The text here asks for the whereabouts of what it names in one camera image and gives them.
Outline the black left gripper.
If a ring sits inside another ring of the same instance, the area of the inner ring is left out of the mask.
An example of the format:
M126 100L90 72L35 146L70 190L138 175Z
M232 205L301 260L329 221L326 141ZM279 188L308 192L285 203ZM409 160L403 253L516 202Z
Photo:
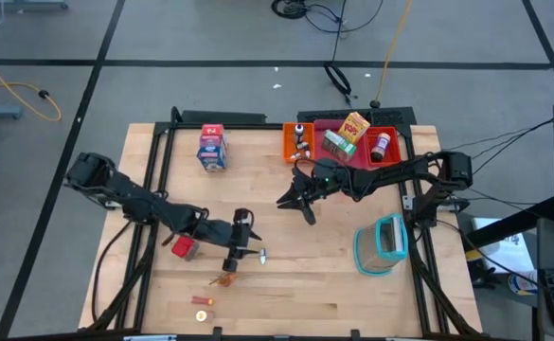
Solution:
M250 250L248 248L249 239L261 241L261 237L252 230L251 226L232 225L229 235L221 232L218 236L210 237L207 242L228 249L222 269L227 273L235 273L239 260L242 260L247 255L259 253L258 250Z

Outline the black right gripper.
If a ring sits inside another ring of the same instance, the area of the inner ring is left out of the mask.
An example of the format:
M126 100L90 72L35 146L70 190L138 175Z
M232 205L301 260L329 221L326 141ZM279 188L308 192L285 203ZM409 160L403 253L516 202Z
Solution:
M278 200L281 209L300 209L309 225L316 223L315 215L308 202L326 199L335 192L352 196L352 176L349 167L335 160L303 160L313 165L311 174L306 173L295 162L295 187L289 188Z

